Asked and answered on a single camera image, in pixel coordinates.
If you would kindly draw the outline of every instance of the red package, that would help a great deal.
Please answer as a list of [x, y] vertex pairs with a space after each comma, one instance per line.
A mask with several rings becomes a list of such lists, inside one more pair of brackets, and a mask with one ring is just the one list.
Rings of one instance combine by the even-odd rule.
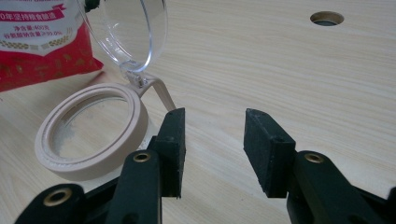
[[0, 91], [100, 70], [76, 0], [0, 6]]

